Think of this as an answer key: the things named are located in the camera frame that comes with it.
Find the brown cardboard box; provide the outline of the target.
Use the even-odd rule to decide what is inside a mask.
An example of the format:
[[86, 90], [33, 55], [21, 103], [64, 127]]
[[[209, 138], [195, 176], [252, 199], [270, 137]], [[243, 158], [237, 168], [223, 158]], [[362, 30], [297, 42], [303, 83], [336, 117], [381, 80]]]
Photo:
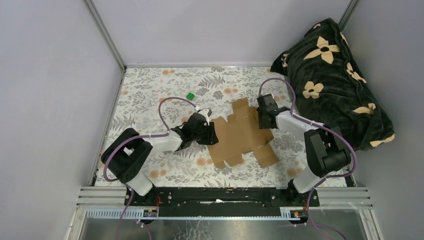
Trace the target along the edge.
[[271, 146], [274, 139], [270, 129], [260, 129], [258, 113], [246, 97], [233, 101], [233, 113], [227, 118], [212, 119], [218, 143], [208, 146], [209, 155], [217, 168], [234, 167], [243, 163], [243, 154], [253, 153], [261, 168], [280, 160]]

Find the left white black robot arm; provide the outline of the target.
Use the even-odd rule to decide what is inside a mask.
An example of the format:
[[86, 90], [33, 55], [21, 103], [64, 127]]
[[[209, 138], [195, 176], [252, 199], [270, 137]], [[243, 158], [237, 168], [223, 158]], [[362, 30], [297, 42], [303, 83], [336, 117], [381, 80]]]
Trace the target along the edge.
[[111, 171], [117, 181], [133, 190], [142, 205], [152, 204], [154, 184], [141, 172], [145, 161], [150, 155], [180, 151], [194, 142], [205, 146], [217, 144], [219, 139], [211, 115], [209, 108], [202, 108], [182, 125], [155, 136], [142, 136], [135, 129], [127, 128], [101, 156], [104, 170]]

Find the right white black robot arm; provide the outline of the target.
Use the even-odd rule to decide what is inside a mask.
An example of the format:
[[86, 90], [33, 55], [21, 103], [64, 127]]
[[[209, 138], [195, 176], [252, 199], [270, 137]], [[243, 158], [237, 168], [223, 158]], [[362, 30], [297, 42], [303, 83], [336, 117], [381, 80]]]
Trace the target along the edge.
[[351, 151], [342, 140], [337, 126], [327, 126], [294, 114], [288, 107], [278, 107], [272, 94], [257, 99], [260, 129], [281, 129], [304, 141], [307, 167], [289, 181], [287, 201], [293, 206], [307, 199], [307, 192], [333, 172], [350, 165]]

